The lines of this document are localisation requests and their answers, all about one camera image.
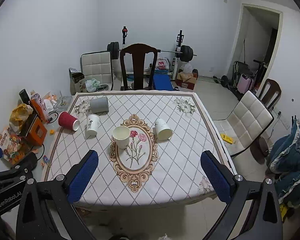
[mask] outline metal screw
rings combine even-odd
[[[32,184],[32,183],[34,183],[34,179],[28,179],[28,181],[27,181],[27,183],[30,185],[30,184]]]
[[[56,180],[57,180],[57,181],[62,181],[64,178],[65,178],[65,176],[64,176],[63,174],[59,174],[59,175],[56,177]]]
[[[266,179],[266,184],[272,184],[272,180],[271,179]]]
[[[243,177],[239,174],[235,175],[234,178],[237,180],[237,181],[243,181]]]

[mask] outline red paper cup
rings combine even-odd
[[[59,115],[58,123],[60,126],[73,131],[77,131],[80,126],[80,121],[66,111]]]

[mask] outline floral oval design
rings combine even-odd
[[[130,141],[128,148],[119,149],[112,138],[110,159],[113,168],[117,171],[120,180],[127,182],[132,192],[137,192],[146,182],[154,170],[154,162],[158,160],[158,146],[156,135],[144,120],[135,114],[123,122],[130,128]]]

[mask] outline table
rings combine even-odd
[[[109,112],[99,115],[101,126],[97,136],[87,137],[89,112],[77,115],[75,106],[103,96],[108,98]],[[51,168],[45,166],[42,180],[66,174],[89,149],[95,150],[99,156],[98,168],[76,206],[89,210],[104,206],[165,206],[193,203],[214,195],[200,166],[204,150],[210,150],[236,174],[217,128],[195,93],[157,90],[77,93],[68,112],[78,117],[80,128],[57,130],[48,153]],[[170,140],[157,140],[154,122],[158,117],[173,130]],[[113,129],[119,125],[133,131],[127,151],[116,149],[112,138]]]

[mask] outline power outlet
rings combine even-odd
[[[274,107],[272,113],[275,113],[275,117],[278,117],[278,113],[280,112],[280,110],[277,107]],[[288,130],[290,128],[290,123],[291,121],[288,121],[282,114],[280,115],[280,121],[282,122],[283,126],[286,128],[286,130]]]

